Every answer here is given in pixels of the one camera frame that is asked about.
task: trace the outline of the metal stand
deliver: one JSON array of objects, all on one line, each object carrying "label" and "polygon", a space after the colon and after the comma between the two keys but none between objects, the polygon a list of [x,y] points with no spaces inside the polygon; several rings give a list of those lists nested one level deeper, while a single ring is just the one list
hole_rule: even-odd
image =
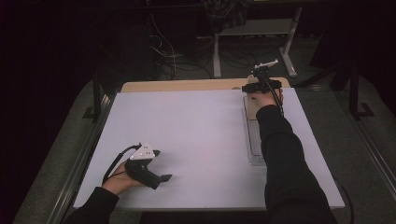
[{"label": "metal stand", "polygon": [[290,24],[290,28],[289,28],[289,32],[288,32],[288,38],[287,38],[287,41],[285,43],[285,46],[283,46],[282,48],[279,48],[280,54],[282,55],[283,62],[285,63],[286,69],[288,70],[288,73],[289,73],[290,77],[297,77],[297,73],[294,70],[293,63],[291,62],[291,59],[289,57],[289,49],[290,49],[290,46],[291,46],[291,41],[293,40],[294,34],[296,32],[296,28],[297,28],[298,21],[300,19],[300,15],[301,15],[301,11],[302,10],[303,9],[301,7],[298,7],[296,9],[294,17],[293,17],[293,19],[291,21],[291,24]]},{"label": "metal stand", "polygon": [[88,107],[87,110],[84,113],[83,118],[84,119],[93,119],[93,123],[95,123],[101,114],[101,92],[100,92],[100,83],[98,80],[98,74],[97,71],[93,75],[92,78],[92,85],[93,85],[93,113],[92,113],[92,107]]},{"label": "metal stand", "polygon": [[293,88],[305,88],[316,81],[326,77],[332,72],[337,72],[335,77],[332,79],[330,86],[334,91],[341,91],[344,89],[345,85],[349,81],[349,111],[356,120],[360,120],[361,117],[372,117],[374,116],[373,111],[370,107],[362,103],[361,106],[364,111],[358,111],[358,100],[359,100],[359,74],[356,71],[355,63],[353,60],[344,59],[340,60],[335,65],[330,68],[314,75],[308,80],[296,84]]},{"label": "metal stand", "polygon": [[279,35],[288,34],[285,45],[280,48],[280,54],[283,58],[290,77],[297,77],[293,64],[289,57],[291,42],[300,19],[302,8],[296,8],[292,19],[273,19],[247,21],[245,26],[225,29],[220,34],[215,34],[215,49],[213,54],[213,71],[214,78],[221,77],[220,60],[219,60],[219,35]]}]

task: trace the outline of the black cable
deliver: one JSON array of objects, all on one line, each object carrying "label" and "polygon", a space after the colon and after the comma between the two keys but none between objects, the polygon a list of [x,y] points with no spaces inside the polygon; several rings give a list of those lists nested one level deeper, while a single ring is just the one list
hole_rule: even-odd
[{"label": "black cable", "polygon": [[[245,63],[240,63],[240,62],[238,62],[238,61],[234,61],[234,60],[232,60],[232,59],[230,59],[230,58],[227,58],[224,54],[222,54],[222,53],[220,53],[220,52],[219,52],[219,56],[220,56],[220,58],[221,58],[225,63],[227,63],[228,65],[230,65],[230,66],[233,67],[233,68],[243,69],[243,68],[249,68],[249,67],[251,66],[251,65],[249,64],[249,62],[248,62],[246,59],[244,59],[244,60],[247,61],[247,64],[245,64]],[[235,65],[233,65],[233,64],[230,64],[228,61],[231,61],[231,62],[233,62],[233,63],[238,63],[238,64],[241,65],[241,67],[238,67],[238,66],[235,66]]]},{"label": "black cable", "polygon": [[[198,47],[193,58],[199,59],[208,53],[213,53],[213,39],[210,39],[207,43],[204,43],[201,47]],[[173,60],[170,56],[166,56],[164,59],[167,61]],[[177,59],[177,63],[193,63],[194,62],[189,56],[186,56],[186,55],[179,55],[176,57],[176,59]]]},{"label": "black cable", "polygon": [[161,66],[161,71],[165,75],[166,79],[168,79],[168,80],[180,80],[180,77],[175,75],[175,72],[174,72],[175,67],[172,64],[170,64],[170,63],[161,63],[161,65],[168,66],[171,69],[170,72],[167,72],[167,71],[165,71],[163,69],[163,66]]},{"label": "black cable", "polygon": [[[249,54],[246,54],[246,55],[244,55],[244,56],[240,56],[240,55],[238,55],[236,52],[232,52],[232,51],[230,51],[230,50],[228,50],[228,53],[229,53],[231,56],[233,56],[235,59],[238,59],[238,60],[240,60],[240,59],[245,59],[245,60],[247,61],[247,64],[248,64],[249,67],[250,67],[250,66],[253,66],[253,65],[255,65],[255,64],[257,64],[257,57],[256,57],[256,55],[254,55],[253,53],[249,53]],[[251,62],[250,62],[250,60],[248,59],[249,57],[253,58],[254,63],[251,63]]]},{"label": "black cable", "polygon": [[192,65],[192,66],[198,66],[198,69],[191,69],[191,70],[185,70],[185,71],[195,71],[195,70],[199,70],[199,69],[205,69],[207,67],[207,65],[210,63],[212,57],[209,56],[206,60],[206,62],[204,63],[204,65],[200,65],[200,64],[195,64],[195,63],[191,63],[191,62],[187,62],[187,63],[179,63],[179,64],[187,64],[187,65]]},{"label": "black cable", "polygon": [[243,44],[240,44],[240,46],[237,46],[238,48],[240,48],[238,51],[241,51],[243,53],[243,55],[242,56],[241,55],[237,55],[237,56],[233,55],[233,56],[236,59],[241,59],[241,58],[247,57],[248,55],[254,55],[254,57],[256,57],[256,56],[259,56],[259,55],[265,55],[265,54],[272,53],[275,50],[279,49],[279,47],[282,46],[282,43],[284,42],[284,38],[279,38],[279,39],[280,39],[279,43],[275,44],[274,48],[272,48],[270,50],[267,50],[265,52],[255,52],[259,48],[259,46],[261,46],[263,44],[263,42],[264,42],[263,39],[262,39],[262,41],[259,42],[258,45],[256,45],[253,49],[249,50],[248,52],[244,52],[243,50],[241,50],[241,48],[245,48],[245,46]]},{"label": "black cable", "polygon": [[191,65],[191,66],[197,66],[198,68],[195,68],[195,69],[184,69],[184,68],[178,67],[177,69],[182,70],[182,71],[196,71],[196,70],[204,69],[207,72],[207,74],[209,75],[209,78],[210,79],[213,78],[212,74],[210,74],[209,70],[207,70],[204,66],[201,66],[199,64],[193,64],[193,63],[183,63],[183,64],[188,64],[188,65]]},{"label": "black cable", "polygon": [[276,105],[279,108],[280,114],[282,115],[282,117],[285,117],[284,112],[283,112],[283,105],[282,102],[279,100],[279,97],[277,96],[276,92],[274,91],[274,88],[270,85],[268,78],[264,78],[265,84],[267,84],[268,89],[270,90],[270,92],[273,94],[275,101],[276,101]]},{"label": "black cable", "polygon": [[116,174],[114,174],[114,175],[111,175],[111,176],[108,177],[108,179],[111,178],[111,177],[113,177],[113,176],[121,175],[121,174],[124,174],[124,173],[126,173],[126,171],[122,171],[122,172],[116,173]]},{"label": "black cable", "polygon": [[347,202],[349,203],[349,211],[350,211],[350,220],[349,220],[349,224],[354,224],[355,223],[355,210],[354,210],[354,206],[352,203],[352,200],[347,192],[347,189],[340,184],[340,182],[338,182],[337,178],[335,178],[334,175],[332,175],[332,179],[334,179],[335,183],[338,185],[338,187],[340,187],[340,189],[344,192],[344,194],[346,195],[346,199]]},{"label": "black cable", "polygon": [[114,167],[116,167],[117,163],[121,160],[123,154],[125,154],[125,152],[129,151],[130,149],[136,149],[138,150],[142,145],[139,143],[139,145],[137,146],[131,146],[131,147],[127,147],[125,148],[118,156],[117,158],[111,163],[110,167],[108,167],[105,176],[103,177],[103,181],[102,184],[104,184],[111,176],[110,173],[113,171]]}]

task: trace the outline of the metal bar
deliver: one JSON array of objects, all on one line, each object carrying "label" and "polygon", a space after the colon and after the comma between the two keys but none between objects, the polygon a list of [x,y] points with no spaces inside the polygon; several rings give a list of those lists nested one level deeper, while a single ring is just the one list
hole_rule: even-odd
[{"label": "metal bar", "polygon": [[[340,105],[345,105],[347,103],[346,97],[343,96],[340,92],[336,91],[335,96],[337,100],[340,102]],[[346,115],[349,117],[350,122],[354,125],[354,127],[358,131],[364,145],[366,145],[371,161],[373,162],[376,170],[379,172],[379,175],[384,180],[384,183],[388,187],[388,190],[392,195],[393,199],[396,201],[396,187],[395,187],[396,177],[394,173],[390,170],[387,162],[385,161],[384,157],[378,150],[378,147],[375,145],[370,135],[366,132],[364,126],[361,124],[361,121],[352,118],[354,116],[350,117],[351,115],[347,111],[347,109],[344,107],[343,109]]]},{"label": "metal bar", "polygon": [[341,68],[341,66],[343,66],[346,62],[345,61],[339,61],[338,63],[332,65],[331,67],[317,73],[316,75],[312,76],[311,78],[307,79],[306,81],[303,81],[301,83],[298,83],[296,85],[293,85],[293,88],[305,88],[309,85],[314,84],[315,82],[317,82],[318,80],[321,80],[322,78],[326,77],[327,75],[329,75],[330,73],[338,70],[339,68]]},{"label": "metal bar", "polygon": [[349,111],[352,113],[353,117],[359,120],[358,116],[358,94],[359,94],[359,75],[356,72],[355,63],[352,63],[353,70],[350,75],[350,89],[349,89]]},{"label": "metal bar", "polygon": [[213,53],[213,77],[221,77],[220,58],[219,58],[219,35],[215,34],[215,52]]},{"label": "metal bar", "polygon": [[286,69],[288,70],[288,73],[289,73],[290,77],[297,77],[297,73],[294,70],[293,63],[291,62],[291,59],[289,57],[289,49],[290,49],[290,46],[291,46],[291,41],[293,40],[294,34],[296,32],[296,28],[297,28],[297,25],[298,25],[298,20],[300,19],[300,15],[301,15],[301,11],[302,10],[303,9],[301,7],[296,8],[293,20],[291,20],[291,23],[290,23],[290,28],[289,28],[287,41],[286,41],[285,45],[283,46],[283,48],[279,48],[280,54],[282,55],[283,62],[285,64],[285,66],[286,66]]},{"label": "metal bar", "polygon": [[92,85],[93,85],[93,123],[96,123],[101,113],[100,84],[99,84],[99,77],[97,71],[95,71],[95,74],[93,75]]},{"label": "metal bar", "polygon": [[75,193],[78,191],[79,181],[81,180],[81,176],[86,169],[88,158],[91,154],[94,142],[105,126],[111,104],[112,101],[105,96],[102,101],[103,113],[100,116],[98,122],[93,124],[90,134],[88,135],[82,147],[82,150],[78,153],[77,159],[70,170],[64,187],[61,189],[61,192],[58,196],[58,200],[49,215],[47,221],[48,224],[61,223],[68,206],[72,202]]}]

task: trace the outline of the metal frame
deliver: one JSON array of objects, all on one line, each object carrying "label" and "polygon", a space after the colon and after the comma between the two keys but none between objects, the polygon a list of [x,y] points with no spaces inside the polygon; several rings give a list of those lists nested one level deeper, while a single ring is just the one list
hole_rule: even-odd
[{"label": "metal frame", "polygon": [[[348,101],[348,99],[345,96],[343,96],[340,92],[336,92],[335,96],[341,105],[346,104]],[[373,162],[373,165],[375,166],[376,170],[379,172],[379,175],[384,180],[384,183],[388,187],[389,192],[392,195],[393,199],[396,200],[396,177],[395,177],[394,173],[391,171],[391,169],[389,168],[384,157],[379,152],[378,147],[375,145],[374,141],[371,139],[370,134],[367,133],[367,131],[361,124],[361,121],[359,119],[356,119],[356,116],[353,114],[349,115],[349,117],[350,117],[349,121],[354,125],[354,127],[358,131],[364,145],[366,145],[366,148],[369,153],[369,157],[370,157],[371,161]]]},{"label": "metal frame", "polygon": [[58,196],[58,200],[49,215],[48,224],[62,222],[65,212],[73,201],[76,192],[78,192],[79,182],[88,165],[89,156],[95,149],[100,133],[105,126],[112,101],[107,96],[104,96],[100,105],[102,113],[98,117],[97,122],[93,124],[90,134],[85,140],[81,151],[78,153],[77,159],[65,181],[65,185]]},{"label": "metal frame", "polygon": [[247,21],[245,26],[226,29],[219,34],[215,34],[215,47],[213,53],[213,72],[214,77],[221,77],[221,68],[219,60],[219,35],[278,35],[288,34],[287,41],[284,46],[279,49],[283,62],[288,70],[290,77],[297,77],[297,73],[293,67],[289,57],[289,50],[291,42],[300,19],[302,12],[301,7],[297,7],[292,19],[277,19],[277,20],[259,20]]}]

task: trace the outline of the gray floor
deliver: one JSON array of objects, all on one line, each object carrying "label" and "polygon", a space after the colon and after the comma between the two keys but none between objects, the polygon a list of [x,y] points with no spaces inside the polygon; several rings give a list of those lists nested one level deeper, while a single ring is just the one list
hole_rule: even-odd
[{"label": "gray floor", "polygon": [[[253,56],[237,59],[228,49],[238,49],[238,55],[254,54],[258,63],[266,63],[281,59],[277,47],[283,39],[279,37],[249,37],[223,38],[220,40],[222,54],[222,78],[246,77],[255,63]],[[315,50],[318,39],[314,37],[296,37],[290,49],[290,57],[297,71],[297,78],[289,78],[282,63],[271,69],[273,77],[287,77],[290,84],[296,84],[321,69],[310,67],[309,62]],[[177,76],[180,79],[208,78],[213,76],[210,53],[199,60],[188,62],[177,58]],[[207,69],[198,69],[195,63],[205,65]],[[382,176],[369,156],[369,150],[364,144],[356,122],[347,112],[347,88],[345,91],[333,92],[329,89],[332,76],[328,76],[306,89],[298,89],[301,104],[323,156],[330,171],[343,185],[350,195],[354,205],[355,223],[381,224],[396,223],[396,202],[392,197]],[[379,99],[375,88],[361,78],[360,101],[367,103],[375,113],[374,117],[363,118],[359,125],[370,134],[378,150],[389,164],[389,169],[396,172],[396,118]],[[87,107],[92,106],[92,84],[87,84],[64,123],[42,170],[33,184],[15,223],[45,223],[56,204],[63,185],[68,180],[68,170],[74,165],[75,158],[83,148],[90,131],[92,120],[83,119]],[[335,209],[334,214],[339,223],[349,223],[349,205],[343,209]],[[138,223],[140,213],[116,211],[111,217],[111,223]]]}]

